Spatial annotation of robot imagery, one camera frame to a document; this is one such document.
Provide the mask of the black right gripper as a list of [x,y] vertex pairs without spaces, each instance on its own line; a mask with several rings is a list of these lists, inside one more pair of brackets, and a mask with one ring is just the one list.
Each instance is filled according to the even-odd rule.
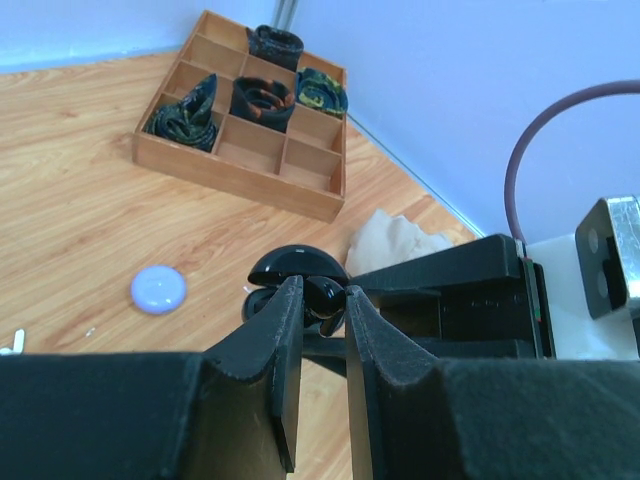
[[[381,316],[441,358],[552,358],[542,266],[495,234],[352,278]],[[302,356],[346,359],[342,337],[305,335]]]

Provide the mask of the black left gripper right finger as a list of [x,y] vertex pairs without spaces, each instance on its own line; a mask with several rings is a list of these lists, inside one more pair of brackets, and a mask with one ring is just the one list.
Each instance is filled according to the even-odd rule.
[[633,361],[440,359],[346,294],[357,479],[635,479]]

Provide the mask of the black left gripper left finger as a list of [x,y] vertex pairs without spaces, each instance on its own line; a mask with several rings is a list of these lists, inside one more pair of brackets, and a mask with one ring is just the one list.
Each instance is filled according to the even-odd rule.
[[5,479],[283,479],[294,470],[303,281],[203,352],[5,356]]

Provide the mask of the purple earbud charging case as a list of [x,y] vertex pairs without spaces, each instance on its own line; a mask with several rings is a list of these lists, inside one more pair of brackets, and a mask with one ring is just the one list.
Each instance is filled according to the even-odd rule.
[[147,314],[164,315],[180,307],[187,296],[184,276],[167,265],[140,270],[130,285],[134,305]]

